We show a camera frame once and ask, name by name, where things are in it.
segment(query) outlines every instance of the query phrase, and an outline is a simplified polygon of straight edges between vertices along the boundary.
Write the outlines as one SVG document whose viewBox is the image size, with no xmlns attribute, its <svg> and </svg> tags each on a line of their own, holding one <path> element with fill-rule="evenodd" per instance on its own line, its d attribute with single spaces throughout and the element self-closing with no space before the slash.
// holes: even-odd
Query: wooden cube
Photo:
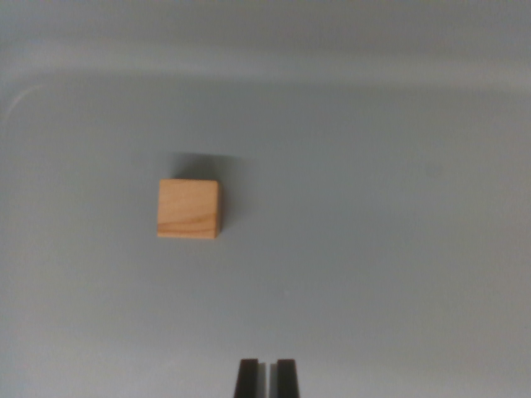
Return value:
<svg viewBox="0 0 531 398">
<path fill-rule="evenodd" d="M 220 184 L 203 180 L 161 180 L 157 236 L 213 239 L 220 228 Z"/>
</svg>

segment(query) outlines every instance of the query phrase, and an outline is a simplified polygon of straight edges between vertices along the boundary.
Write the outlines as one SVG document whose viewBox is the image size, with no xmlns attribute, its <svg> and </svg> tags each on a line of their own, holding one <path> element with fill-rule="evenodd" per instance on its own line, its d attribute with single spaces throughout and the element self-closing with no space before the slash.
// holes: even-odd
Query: wood grain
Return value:
<svg viewBox="0 0 531 398">
<path fill-rule="evenodd" d="M 220 190 L 217 181 L 161 180 L 157 236 L 215 238 L 220 228 Z"/>
</svg>

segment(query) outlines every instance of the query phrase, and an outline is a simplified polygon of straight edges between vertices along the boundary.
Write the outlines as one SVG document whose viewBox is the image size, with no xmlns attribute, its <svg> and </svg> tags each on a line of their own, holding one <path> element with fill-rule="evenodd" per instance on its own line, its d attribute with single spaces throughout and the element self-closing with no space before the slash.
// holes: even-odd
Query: wooden block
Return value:
<svg viewBox="0 0 531 398">
<path fill-rule="evenodd" d="M 220 184 L 203 180 L 161 180 L 157 236 L 213 239 L 220 228 Z"/>
</svg>

